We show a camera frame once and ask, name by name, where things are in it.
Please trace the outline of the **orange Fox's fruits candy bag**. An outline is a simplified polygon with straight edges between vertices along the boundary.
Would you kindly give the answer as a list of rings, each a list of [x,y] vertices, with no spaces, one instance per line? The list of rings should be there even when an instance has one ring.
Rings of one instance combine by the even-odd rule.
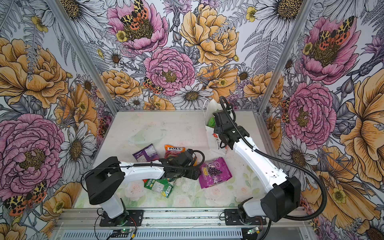
[[[165,158],[174,158],[177,157],[179,154],[185,152],[186,148],[165,145],[165,151]]]

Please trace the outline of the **green Lay's chips bag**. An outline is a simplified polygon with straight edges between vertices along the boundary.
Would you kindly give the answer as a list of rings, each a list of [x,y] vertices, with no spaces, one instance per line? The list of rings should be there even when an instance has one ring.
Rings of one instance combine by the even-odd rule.
[[[211,118],[210,118],[210,120],[209,120],[208,123],[207,123],[207,126],[208,126],[209,128],[215,128],[215,126],[216,126],[216,122],[215,122],[215,118],[214,118],[214,117],[211,117]]]

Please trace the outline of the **purple Fox's berries candy bag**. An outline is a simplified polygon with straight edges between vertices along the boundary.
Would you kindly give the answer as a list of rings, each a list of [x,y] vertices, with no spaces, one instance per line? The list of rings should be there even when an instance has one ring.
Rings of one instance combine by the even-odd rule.
[[[138,163],[152,162],[160,159],[153,144],[150,144],[147,147],[141,149],[140,151],[134,153],[133,157],[137,160]]]

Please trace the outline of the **magenta chocolate snack bag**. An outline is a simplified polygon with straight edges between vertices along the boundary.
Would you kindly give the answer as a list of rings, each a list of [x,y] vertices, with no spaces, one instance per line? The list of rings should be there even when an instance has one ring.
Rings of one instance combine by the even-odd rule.
[[[204,163],[200,167],[199,183],[202,189],[210,188],[230,180],[233,175],[230,172],[224,158]]]

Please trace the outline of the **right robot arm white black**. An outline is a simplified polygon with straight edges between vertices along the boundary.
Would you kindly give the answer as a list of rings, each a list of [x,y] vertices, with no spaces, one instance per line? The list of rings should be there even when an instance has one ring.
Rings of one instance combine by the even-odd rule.
[[[261,200],[244,201],[239,210],[247,217],[265,216],[273,222],[287,218],[288,214],[299,207],[300,181],[295,177],[289,178],[282,169],[264,157],[249,133],[234,123],[227,113],[225,110],[213,113],[214,133],[248,164],[267,193]]]

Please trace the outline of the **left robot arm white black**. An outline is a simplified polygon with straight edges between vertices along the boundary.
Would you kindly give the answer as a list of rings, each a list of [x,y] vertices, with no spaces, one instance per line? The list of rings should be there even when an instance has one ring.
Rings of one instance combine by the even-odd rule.
[[[109,157],[100,165],[84,173],[89,203],[99,205],[107,216],[114,220],[126,214],[126,207],[116,191],[123,181],[174,180],[188,178],[197,180],[205,155],[199,150],[188,149],[175,158],[163,158],[145,163],[120,162],[117,157]]]

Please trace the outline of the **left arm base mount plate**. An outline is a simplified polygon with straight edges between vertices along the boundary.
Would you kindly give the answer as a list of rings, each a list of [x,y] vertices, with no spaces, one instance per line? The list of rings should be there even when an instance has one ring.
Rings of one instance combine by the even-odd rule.
[[[140,227],[144,216],[144,210],[129,210],[120,216],[111,219],[104,211],[100,221],[100,227]]]

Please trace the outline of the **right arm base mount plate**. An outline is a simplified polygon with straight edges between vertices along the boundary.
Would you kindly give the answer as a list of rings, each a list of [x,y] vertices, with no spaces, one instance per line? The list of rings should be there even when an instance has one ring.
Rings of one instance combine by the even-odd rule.
[[[264,226],[267,224],[266,218],[262,216],[249,217],[239,209],[225,209],[224,216],[227,226]]]

